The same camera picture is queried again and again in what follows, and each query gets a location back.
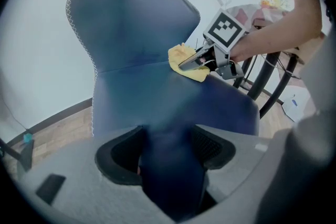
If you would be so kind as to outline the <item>blue chair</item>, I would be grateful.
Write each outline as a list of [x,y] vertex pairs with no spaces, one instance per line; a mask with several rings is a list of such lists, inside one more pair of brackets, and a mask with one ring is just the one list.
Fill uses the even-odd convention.
[[174,72],[168,50],[200,22],[187,0],[67,0],[68,21],[96,67],[93,134],[108,141],[95,161],[120,185],[141,185],[172,220],[201,209],[205,173],[235,155],[201,125],[256,135],[254,101],[215,77]]

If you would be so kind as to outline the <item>person's right hand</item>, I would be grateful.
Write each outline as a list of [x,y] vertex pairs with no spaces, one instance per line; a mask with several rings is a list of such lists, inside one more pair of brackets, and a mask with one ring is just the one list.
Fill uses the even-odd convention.
[[255,36],[248,34],[243,36],[232,48],[230,58],[234,62],[241,62],[257,54],[259,54],[259,50]]

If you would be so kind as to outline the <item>white box with blue label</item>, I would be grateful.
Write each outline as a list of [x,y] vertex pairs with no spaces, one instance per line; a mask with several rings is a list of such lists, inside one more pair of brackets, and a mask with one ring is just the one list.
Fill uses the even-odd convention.
[[280,100],[285,115],[293,122],[299,122],[304,116],[304,109],[310,99],[306,88],[298,86],[286,86]]

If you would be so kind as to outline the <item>pink checkered tablecloth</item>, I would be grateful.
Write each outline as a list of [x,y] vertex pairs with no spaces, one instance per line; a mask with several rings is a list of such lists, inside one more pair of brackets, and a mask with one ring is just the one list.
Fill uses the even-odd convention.
[[[256,31],[257,26],[265,27],[281,20],[288,13],[288,11],[281,8],[259,4],[234,6],[228,8],[226,11],[235,17],[249,33]],[[284,53],[297,55],[299,62],[304,65],[319,50],[325,37],[325,34],[321,32],[318,38],[311,39],[299,47],[284,50]]]

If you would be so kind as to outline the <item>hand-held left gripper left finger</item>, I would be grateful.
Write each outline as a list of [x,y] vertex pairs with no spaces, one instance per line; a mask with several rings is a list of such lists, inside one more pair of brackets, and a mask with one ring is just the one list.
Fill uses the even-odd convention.
[[[141,186],[115,184],[95,164],[101,145],[133,130],[135,127],[128,127],[105,137],[94,136],[65,145],[25,173],[18,182],[20,190],[55,223],[174,224]],[[66,179],[48,205],[37,197],[36,191],[50,174]]]

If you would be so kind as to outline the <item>person's right forearm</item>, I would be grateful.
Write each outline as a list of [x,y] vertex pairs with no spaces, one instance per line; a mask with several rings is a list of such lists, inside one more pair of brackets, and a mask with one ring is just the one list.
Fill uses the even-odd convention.
[[294,0],[295,7],[281,20],[249,35],[250,56],[284,51],[320,35],[320,0]]

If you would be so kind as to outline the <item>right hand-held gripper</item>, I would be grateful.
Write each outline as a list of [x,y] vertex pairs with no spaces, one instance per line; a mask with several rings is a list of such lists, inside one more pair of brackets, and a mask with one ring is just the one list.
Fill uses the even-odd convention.
[[232,49],[245,34],[244,26],[228,12],[220,9],[203,32],[205,43],[196,53],[178,65],[182,71],[207,66],[224,80],[241,78],[242,67],[232,59]]

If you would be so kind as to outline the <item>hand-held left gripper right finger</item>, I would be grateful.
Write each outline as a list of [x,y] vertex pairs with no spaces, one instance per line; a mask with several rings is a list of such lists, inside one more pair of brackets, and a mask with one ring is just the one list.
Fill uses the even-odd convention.
[[216,202],[225,200],[252,173],[269,144],[269,138],[195,125],[192,147],[205,169],[207,193]]

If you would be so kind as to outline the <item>wooden side desk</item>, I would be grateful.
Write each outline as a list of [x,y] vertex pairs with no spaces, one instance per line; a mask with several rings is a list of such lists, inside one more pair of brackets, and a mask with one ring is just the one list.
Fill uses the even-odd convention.
[[26,143],[25,147],[19,153],[14,149],[12,149],[0,138],[0,150],[3,153],[7,153],[11,157],[16,159],[21,164],[25,172],[32,168],[33,149],[34,149],[34,140],[30,140],[28,143]]

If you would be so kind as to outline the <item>yellow artificial flower bouquet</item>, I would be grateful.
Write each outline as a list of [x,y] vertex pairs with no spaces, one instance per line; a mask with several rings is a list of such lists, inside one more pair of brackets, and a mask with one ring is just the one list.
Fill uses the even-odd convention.
[[260,0],[259,4],[262,7],[289,9],[288,0]]

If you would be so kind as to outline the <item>yellow cloth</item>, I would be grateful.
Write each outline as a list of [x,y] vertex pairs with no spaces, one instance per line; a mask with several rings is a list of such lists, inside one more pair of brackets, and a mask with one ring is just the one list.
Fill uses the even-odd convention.
[[171,69],[176,73],[192,80],[203,82],[210,74],[210,69],[208,67],[203,66],[195,70],[189,71],[182,71],[179,68],[179,64],[181,64],[184,60],[188,59],[195,53],[195,49],[191,48],[190,46],[186,46],[185,43],[182,43],[181,45],[178,44],[168,50],[169,65]]

